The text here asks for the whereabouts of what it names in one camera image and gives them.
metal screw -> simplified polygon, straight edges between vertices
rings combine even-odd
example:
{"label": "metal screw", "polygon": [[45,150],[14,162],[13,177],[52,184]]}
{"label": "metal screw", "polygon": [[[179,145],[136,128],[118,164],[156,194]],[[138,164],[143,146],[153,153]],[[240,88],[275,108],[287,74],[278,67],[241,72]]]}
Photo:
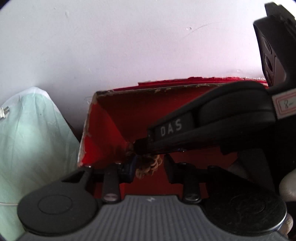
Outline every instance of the metal screw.
{"label": "metal screw", "polygon": [[6,118],[8,113],[9,113],[9,107],[8,106],[5,109],[0,108],[0,119]]}
{"label": "metal screw", "polygon": [[104,196],[104,200],[105,200],[105,201],[108,201],[108,202],[114,202],[114,201],[117,201],[117,200],[118,200],[118,195],[115,194],[115,193],[107,193],[107,194]]}
{"label": "metal screw", "polygon": [[186,195],[185,200],[189,202],[196,202],[199,200],[199,198],[199,195],[197,195],[196,193],[190,193]]}

light green plastic bag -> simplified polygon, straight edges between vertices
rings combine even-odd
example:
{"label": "light green plastic bag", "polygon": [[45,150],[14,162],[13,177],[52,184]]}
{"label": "light green plastic bag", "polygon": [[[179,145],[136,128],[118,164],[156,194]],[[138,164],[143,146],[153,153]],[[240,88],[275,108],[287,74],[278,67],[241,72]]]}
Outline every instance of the light green plastic bag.
{"label": "light green plastic bag", "polygon": [[22,197],[77,168],[79,142],[63,116],[38,88],[10,98],[0,120],[0,234],[7,241],[24,232],[17,217]]}

gray ribbed surface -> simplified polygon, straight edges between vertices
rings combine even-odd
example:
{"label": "gray ribbed surface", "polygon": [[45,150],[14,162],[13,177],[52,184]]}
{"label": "gray ribbed surface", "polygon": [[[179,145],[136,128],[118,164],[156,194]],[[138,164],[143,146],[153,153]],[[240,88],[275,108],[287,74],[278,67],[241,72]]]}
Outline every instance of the gray ribbed surface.
{"label": "gray ribbed surface", "polygon": [[176,196],[126,196],[105,205],[82,230],[62,237],[30,233],[19,241],[286,241],[278,232],[260,237],[242,237],[214,226],[199,206],[181,203]]}

black round pad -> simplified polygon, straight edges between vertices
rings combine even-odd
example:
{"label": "black round pad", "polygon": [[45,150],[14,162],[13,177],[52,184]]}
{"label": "black round pad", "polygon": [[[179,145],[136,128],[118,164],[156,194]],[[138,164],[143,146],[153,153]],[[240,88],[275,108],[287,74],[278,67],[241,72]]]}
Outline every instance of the black round pad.
{"label": "black round pad", "polygon": [[72,233],[97,213],[94,197],[73,183],[57,182],[25,196],[17,214],[24,228],[43,236]]}
{"label": "black round pad", "polygon": [[275,193],[262,189],[225,187],[205,201],[209,220],[233,234],[257,236],[277,230],[287,208]]}

white wall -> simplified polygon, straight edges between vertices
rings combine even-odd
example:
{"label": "white wall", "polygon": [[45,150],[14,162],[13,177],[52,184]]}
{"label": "white wall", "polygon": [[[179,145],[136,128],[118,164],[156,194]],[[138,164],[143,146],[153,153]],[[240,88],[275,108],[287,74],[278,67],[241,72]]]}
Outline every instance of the white wall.
{"label": "white wall", "polygon": [[265,2],[11,0],[0,11],[0,103],[38,86],[81,129],[97,90],[191,76],[263,77],[252,23],[265,16]]}

